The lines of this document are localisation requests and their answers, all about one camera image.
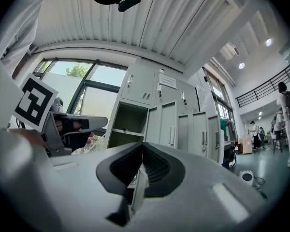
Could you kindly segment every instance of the corrugated metal ceiling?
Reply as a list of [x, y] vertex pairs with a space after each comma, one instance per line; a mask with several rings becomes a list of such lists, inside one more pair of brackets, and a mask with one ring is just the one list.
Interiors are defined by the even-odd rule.
[[185, 64], [230, 12], [227, 0], [142, 0], [120, 13], [93, 0], [45, 0], [36, 46], [98, 40], [140, 47]]

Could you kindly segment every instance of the black metal railing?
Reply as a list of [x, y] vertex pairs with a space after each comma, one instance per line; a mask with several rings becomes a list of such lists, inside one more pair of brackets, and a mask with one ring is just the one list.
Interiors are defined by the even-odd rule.
[[239, 107], [248, 105], [252, 102], [258, 101], [264, 96], [278, 90], [278, 83], [287, 83], [290, 81], [290, 65], [283, 69], [280, 73], [273, 76], [270, 80], [262, 83], [255, 89], [237, 97]]

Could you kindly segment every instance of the sky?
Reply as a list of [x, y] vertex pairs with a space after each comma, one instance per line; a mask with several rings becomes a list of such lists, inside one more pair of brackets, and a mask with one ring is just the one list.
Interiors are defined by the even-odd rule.
[[[69, 68], [71, 70], [76, 64], [78, 64], [78, 62], [59, 61], [52, 68], [52, 72], [55, 74], [65, 75], [66, 68]], [[92, 64], [81, 63], [81, 65], [89, 69]], [[120, 87], [125, 74], [126, 71], [100, 65], [91, 78], [96, 82], [111, 84]]]

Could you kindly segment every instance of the air vent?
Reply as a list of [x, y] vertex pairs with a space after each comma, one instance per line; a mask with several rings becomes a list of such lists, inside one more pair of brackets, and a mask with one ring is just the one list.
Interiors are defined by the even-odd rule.
[[142, 99], [147, 100], [147, 101], [150, 101], [150, 94], [143, 93]]

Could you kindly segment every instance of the gray floor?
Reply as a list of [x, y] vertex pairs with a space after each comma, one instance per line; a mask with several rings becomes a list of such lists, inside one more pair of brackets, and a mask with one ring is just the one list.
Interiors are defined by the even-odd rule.
[[237, 155], [237, 164], [230, 171], [238, 175], [241, 170], [251, 170], [255, 177], [265, 180], [262, 191], [269, 201], [277, 201], [290, 181], [290, 168], [287, 167], [289, 150], [283, 152], [265, 146], [266, 149], [253, 150], [252, 154]]

